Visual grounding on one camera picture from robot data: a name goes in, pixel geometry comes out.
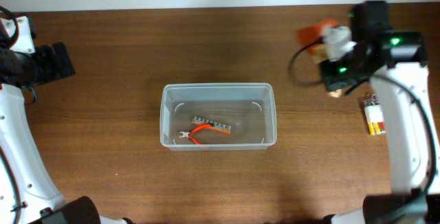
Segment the orange scraper wooden handle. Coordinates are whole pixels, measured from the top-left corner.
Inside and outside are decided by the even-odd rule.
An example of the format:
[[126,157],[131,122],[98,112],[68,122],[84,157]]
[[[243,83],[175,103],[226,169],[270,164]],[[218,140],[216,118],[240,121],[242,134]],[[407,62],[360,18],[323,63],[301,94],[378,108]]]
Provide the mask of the orange scraper wooden handle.
[[321,82],[319,63],[327,59],[321,36],[321,30],[325,25],[340,24],[334,19],[326,19],[296,31],[300,49],[294,53],[287,66],[289,79],[296,87],[312,88],[324,85]]

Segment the clear plastic container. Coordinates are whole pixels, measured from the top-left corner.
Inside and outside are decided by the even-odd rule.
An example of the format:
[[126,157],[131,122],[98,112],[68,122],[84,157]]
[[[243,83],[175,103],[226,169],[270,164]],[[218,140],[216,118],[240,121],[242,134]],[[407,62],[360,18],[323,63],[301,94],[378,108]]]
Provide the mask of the clear plastic container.
[[[202,117],[232,127],[226,135],[204,129],[193,135],[201,145],[179,138]],[[263,82],[166,85],[160,111],[160,142],[170,150],[265,150],[277,140],[272,86]]]

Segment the orange socket bit rail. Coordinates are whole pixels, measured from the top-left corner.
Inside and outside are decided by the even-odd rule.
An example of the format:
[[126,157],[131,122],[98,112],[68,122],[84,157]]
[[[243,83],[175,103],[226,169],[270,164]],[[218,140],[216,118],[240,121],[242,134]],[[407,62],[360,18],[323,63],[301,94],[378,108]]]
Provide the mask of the orange socket bit rail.
[[193,129],[194,132],[197,132],[197,131],[200,131],[203,129],[210,129],[210,130],[214,130],[219,133],[230,135],[231,130],[232,130],[232,127],[230,125],[223,124],[220,122],[215,122],[213,120],[207,120],[207,119],[204,119],[202,117],[197,117],[197,116],[195,116],[191,122],[192,122],[192,124],[194,124],[196,126]]

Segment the red handled pliers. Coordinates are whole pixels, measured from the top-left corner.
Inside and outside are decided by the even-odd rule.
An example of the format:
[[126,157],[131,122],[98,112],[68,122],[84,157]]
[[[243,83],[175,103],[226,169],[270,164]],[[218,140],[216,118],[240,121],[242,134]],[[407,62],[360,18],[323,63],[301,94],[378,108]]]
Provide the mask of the red handled pliers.
[[190,131],[180,131],[179,138],[186,138],[192,141],[196,145],[201,145],[201,143],[196,138],[194,138],[193,135],[207,128],[212,128],[212,125],[208,123],[204,123],[204,124],[200,124],[199,126],[195,127]]

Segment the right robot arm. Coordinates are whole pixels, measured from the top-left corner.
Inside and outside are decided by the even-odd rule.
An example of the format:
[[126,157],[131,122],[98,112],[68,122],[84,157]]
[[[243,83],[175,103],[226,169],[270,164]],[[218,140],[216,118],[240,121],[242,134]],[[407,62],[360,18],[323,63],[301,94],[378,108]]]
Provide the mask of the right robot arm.
[[362,207],[325,223],[438,223],[439,139],[428,95],[428,56],[422,35],[396,31],[385,1],[352,7],[349,34],[323,36],[329,58],[320,63],[327,91],[374,90],[384,118],[391,192],[369,195]]

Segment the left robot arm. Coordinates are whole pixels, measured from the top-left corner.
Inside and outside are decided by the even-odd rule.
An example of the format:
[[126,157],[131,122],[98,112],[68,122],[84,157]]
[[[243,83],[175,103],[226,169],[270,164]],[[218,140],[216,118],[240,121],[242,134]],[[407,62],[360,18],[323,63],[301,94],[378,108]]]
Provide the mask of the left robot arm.
[[29,128],[24,96],[36,86],[73,76],[64,43],[35,46],[33,20],[1,12],[1,222],[106,223],[86,196],[67,202],[49,176]]

